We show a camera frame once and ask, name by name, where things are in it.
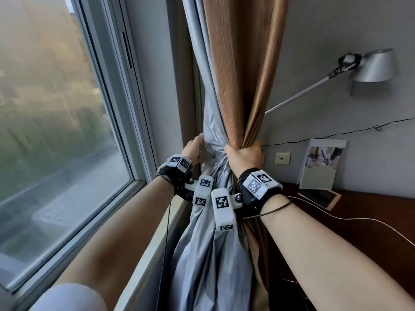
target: gray curtain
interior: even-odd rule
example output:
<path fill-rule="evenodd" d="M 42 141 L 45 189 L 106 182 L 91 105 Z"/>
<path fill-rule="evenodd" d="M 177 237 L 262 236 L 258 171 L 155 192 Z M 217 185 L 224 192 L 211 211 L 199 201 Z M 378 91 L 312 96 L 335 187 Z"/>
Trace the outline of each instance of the gray curtain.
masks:
<path fill-rule="evenodd" d="M 183 0 L 190 38 L 205 85 L 203 132 L 213 159 L 202 172 L 215 179 L 213 188 L 235 184 L 223 149 L 228 143 L 218 100 L 203 0 Z M 241 225 L 237 230 L 216 231 L 212 201 L 193 205 L 190 224 L 174 251 L 167 308 L 172 311 L 247 311 L 252 262 Z"/>

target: silver lamp shade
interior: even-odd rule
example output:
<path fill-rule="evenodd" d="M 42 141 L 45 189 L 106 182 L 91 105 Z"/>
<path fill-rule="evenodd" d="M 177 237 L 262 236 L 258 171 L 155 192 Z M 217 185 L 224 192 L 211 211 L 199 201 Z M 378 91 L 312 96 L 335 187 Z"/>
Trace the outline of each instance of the silver lamp shade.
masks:
<path fill-rule="evenodd" d="M 393 49 L 371 51 L 364 55 L 350 78 L 358 82 L 383 82 L 399 73 Z"/>

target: window glass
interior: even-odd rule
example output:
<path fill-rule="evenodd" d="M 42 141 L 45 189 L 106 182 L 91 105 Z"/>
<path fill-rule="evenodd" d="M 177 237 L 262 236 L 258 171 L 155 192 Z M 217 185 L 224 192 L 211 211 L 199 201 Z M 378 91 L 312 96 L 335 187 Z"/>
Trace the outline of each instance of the window glass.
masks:
<path fill-rule="evenodd" d="M 132 177 L 70 0 L 0 0 L 0 284 L 39 267 Z"/>

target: wooden desk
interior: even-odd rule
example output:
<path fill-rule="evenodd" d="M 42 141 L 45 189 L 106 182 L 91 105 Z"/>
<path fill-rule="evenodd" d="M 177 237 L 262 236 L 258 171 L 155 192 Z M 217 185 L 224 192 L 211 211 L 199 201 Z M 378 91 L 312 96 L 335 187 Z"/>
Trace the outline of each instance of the wooden desk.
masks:
<path fill-rule="evenodd" d="M 298 186 L 284 184 L 285 195 L 297 196 Z M 335 190 L 342 197 L 330 214 L 340 218 L 373 218 L 392 226 L 415 243 L 415 199 Z M 303 211 L 340 235 L 375 261 L 415 298 L 415 247 L 387 226 L 375 221 L 334 219 L 300 200 Z M 276 279 L 295 281 L 271 236 L 268 234 L 270 283 Z"/>

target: curtain fold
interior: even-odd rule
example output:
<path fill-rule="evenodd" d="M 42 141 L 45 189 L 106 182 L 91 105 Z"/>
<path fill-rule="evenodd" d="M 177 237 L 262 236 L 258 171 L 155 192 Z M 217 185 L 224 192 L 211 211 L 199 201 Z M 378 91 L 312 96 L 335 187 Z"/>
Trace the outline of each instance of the curtain fold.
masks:
<path fill-rule="evenodd" d="M 258 135 L 278 62 L 288 0 L 183 0 L 205 85 L 203 131 L 213 155 L 202 173 L 236 190 L 225 144 Z M 213 206 L 193 205 L 171 262 L 169 310 L 267 310 L 267 236 L 261 221 L 216 231 Z"/>
<path fill-rule="evenodd" d="M 274 80 L 288 0 L 203 0 L 217 91 L 231 146 L 258 136 Z M 244 222 L 258 283 L 252 306 L 268 304 L 268 246 L 259 219 Z"/>

